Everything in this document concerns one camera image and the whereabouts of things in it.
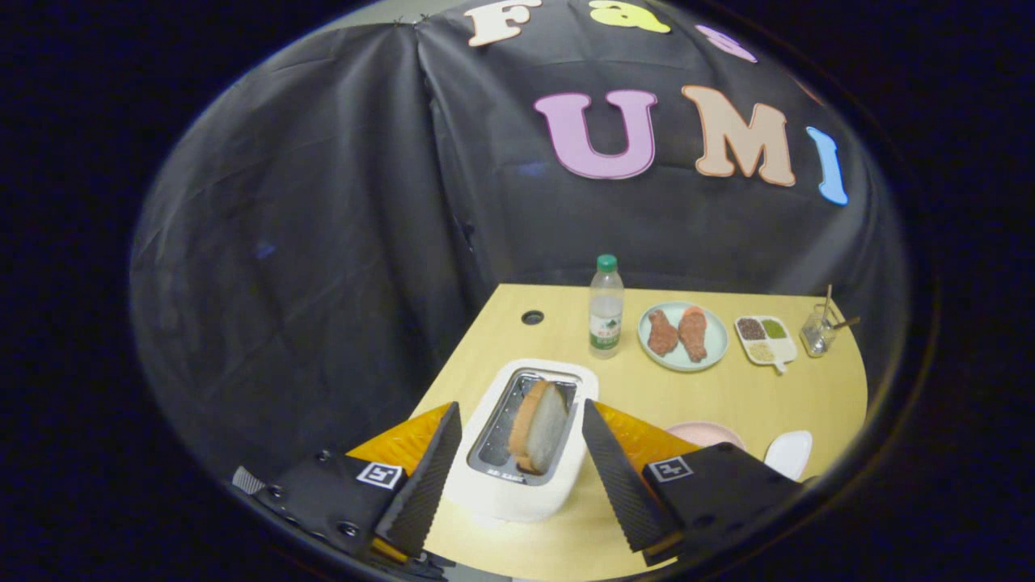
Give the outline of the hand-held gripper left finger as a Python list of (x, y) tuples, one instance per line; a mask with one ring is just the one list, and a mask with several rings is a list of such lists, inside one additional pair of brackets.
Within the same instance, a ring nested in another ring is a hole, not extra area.
[(230, 483), (303, 537), (406, 568), (424, 552), (462, 435), (459, 403), (449, 402), (354, 449), (307, 454), (276, 478), (239, 467)]

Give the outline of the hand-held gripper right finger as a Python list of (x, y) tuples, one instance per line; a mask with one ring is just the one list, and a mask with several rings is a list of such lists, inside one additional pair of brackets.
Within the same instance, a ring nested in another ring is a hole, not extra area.
[(581, 435), (629, 548), (648, 566), (728, 554), (805, 489), (732, 443), (697, 446), (595, 400), (585, 401)]

